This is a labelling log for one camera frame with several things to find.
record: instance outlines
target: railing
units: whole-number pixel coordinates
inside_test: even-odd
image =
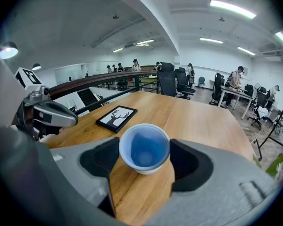
[[[60,85],[50,88],[50,98],[52,100],[55,100],[62,96],[68,95],[70,93],[77,92],[79,90],[86,89],[86,88],[93,87],[93,86],[101,86],[103,84],[107,84],[108,89],[116,89],[117,85],[109,84],[109,82],[120,81],[120,80],[127,81],[127,79],[130,79],[130,78],[133,79],[131,82],[134,84],[134,86],[130,86],[126,84],[124,85],[125,88],[129,88],[129,89],[123,90],[120,93],[106,97],[102,100],[96,101],[92,104],[89,104],[75,111],[75,114],[79,115],[85,111],[92,109],[95,105],[103,104],[111,99],[114,99],[128,92],[138,91],[141,88],[150,89],[149,92],[153,92],[156,90],[156,93],[159,93],[158,80],[154,80],[154,81],[143,83],[143,84],[140,83],[140,79],[142,77],[146,78],[147,76],[153,75],[153,74],[157,74],[157,71],[135,71],[135,72],[131,71],[131,72],[107,73],[107,74],[89,76],[87,78],[70,81],[70,82],[60,84]],[[145,87],[150,84],[156,84],[156,87],[155,88]]]

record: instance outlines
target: staircase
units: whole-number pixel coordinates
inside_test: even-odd
[[[84,89],[84,90],[78,91],[77,94],[79,95],[79,97],[81,98],[85,106],[98,101],[97,98],[94,96],[94,94],[90,91],[90,89]],[[99,107],[101,107],[101,105],[92,106],[91,108],[89,108],[89,112]]]

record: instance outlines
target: white cup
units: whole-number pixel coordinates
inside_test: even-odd
[[[123,161],[141,174],[159,170],[170,154],[167,133],[152,124],[138,124],[129,128],[119,143]]]

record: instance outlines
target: white desk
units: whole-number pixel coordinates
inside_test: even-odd
[[[221,86],[221,89],[222,89],[222,94],[221,94],[221,98],[220,98],[219,103],[218,103],[218,107],[220,107],[220,105],[222,103],[223,97],[225,96],[225,92],[238,96],[233,110],[236,108],[238,100],[240,99],[240,97],[249,100],[249,103],[248,103],[248,105],[247,105],[247,107],[246,107],[246,109],[245,109],[245,111],[244,111],[244,113],[243,113],[243,115],[241,117],[241,119],[243,120],[245,115],[246,115],[246,112],[249,110],[249,107],[250,107],[250,104],[251,104],[251,101],[253,100],[253,98],[248,96],[247,94],[244,94],[242,92],[238,92],[235,89],[231,89],[230,87]]]

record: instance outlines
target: deer silhouette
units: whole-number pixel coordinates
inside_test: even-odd
[[[116,119],[123,119],[123,118],[127,118],[129,116],[129,112],[126,113],[126,115],[124,115],[123,117],[119,116],[119,117],[116,117],[116,113],[118,112],[119,110],[115,110],[114,112],[112,112],[112,116],[111,116],[111,119],[107,122],[107,125],[109,126],[112,126],[112,127],[115,127],[115,125],[113,124],[113,122],[116,120]]]

